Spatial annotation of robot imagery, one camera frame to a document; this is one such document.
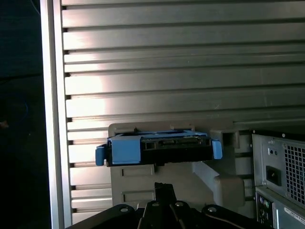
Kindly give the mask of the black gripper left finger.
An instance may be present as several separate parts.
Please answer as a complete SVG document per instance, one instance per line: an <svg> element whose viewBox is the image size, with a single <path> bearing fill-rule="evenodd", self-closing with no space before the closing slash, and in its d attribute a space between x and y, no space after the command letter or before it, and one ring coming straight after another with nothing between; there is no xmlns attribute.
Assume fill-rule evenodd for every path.
<svg viewBox="0 0 305 229"><path fill-rule="evenodd" d="M163 229L172 204L172 184L154 184L155 200L144 208L119 204L78 222L70 229Z"/></svg>

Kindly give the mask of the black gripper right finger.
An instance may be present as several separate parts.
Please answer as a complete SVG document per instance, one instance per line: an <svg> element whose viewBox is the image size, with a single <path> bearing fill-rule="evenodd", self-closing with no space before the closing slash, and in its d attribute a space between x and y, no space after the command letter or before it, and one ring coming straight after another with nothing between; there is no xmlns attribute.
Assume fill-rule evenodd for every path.
<svg viewBox="0 0 305 229"><path fill-rule="evenodd" d="M198 211L178 200L172 184L166 184L167 229L266 229L254 219L217 205L207 205Z"/></svg>

